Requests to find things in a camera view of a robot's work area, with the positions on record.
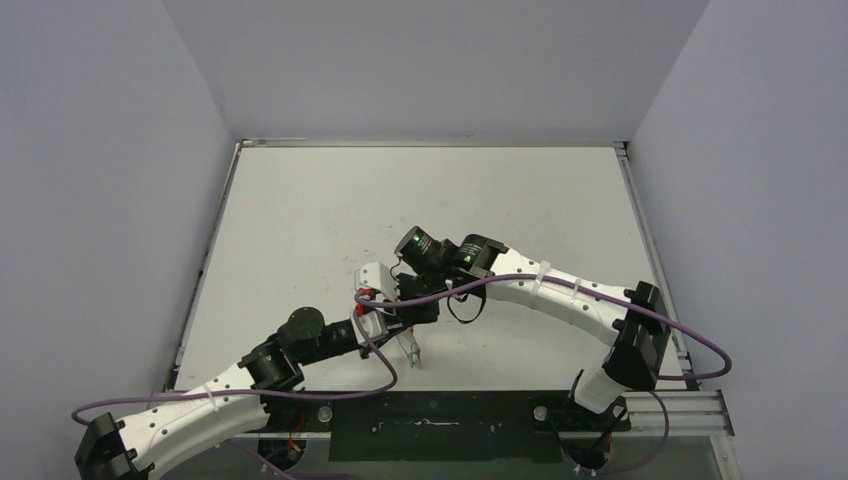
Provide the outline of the large metal keyring plate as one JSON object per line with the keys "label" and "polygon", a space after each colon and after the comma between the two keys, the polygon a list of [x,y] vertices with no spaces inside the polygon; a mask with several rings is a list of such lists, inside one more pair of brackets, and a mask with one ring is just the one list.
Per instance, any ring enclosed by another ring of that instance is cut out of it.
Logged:
{"label": "large metal keyring plate", "polygon": [[409,365],[413,355],[418,355],[421,358],[421,348],[414,335],[414,328],[410,327],[404,330],[396,337],[397,343]]}

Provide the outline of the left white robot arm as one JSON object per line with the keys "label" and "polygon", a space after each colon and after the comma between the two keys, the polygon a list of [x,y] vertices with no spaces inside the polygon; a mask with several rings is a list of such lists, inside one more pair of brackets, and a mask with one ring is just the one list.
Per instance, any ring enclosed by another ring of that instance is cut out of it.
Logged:
{"label": "left white robot arm", "polygon": [[139,413],[104,413],[86,424],[74,463],[83,479],[157,479],[191,457],[244,432],[290,428],[297,402],[330,401],[298,391],[303,366],[354,351],[377,352],[389,337],[383,312],[354,307],[328,324],[314,307],[294,310],[267,340],[211,380],[159,399]]}

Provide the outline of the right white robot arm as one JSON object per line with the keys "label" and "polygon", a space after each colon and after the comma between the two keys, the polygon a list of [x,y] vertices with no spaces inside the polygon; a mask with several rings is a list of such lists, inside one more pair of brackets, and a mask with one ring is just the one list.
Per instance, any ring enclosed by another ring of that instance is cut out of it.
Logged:
{"label": "right white robot arm", "polygon": [[562,320],[608,346],[598,366],[578,375],[565,402],[567,419],[577,428],[593,427],[623,392],[649,392],[660,380],[671,329],[662,293],[651,283],[595,283],[482,235],[455,244],[418,226],[399,241],[395,255],[412,270],[399,277],[403,301],[445,292],[503,301]]}

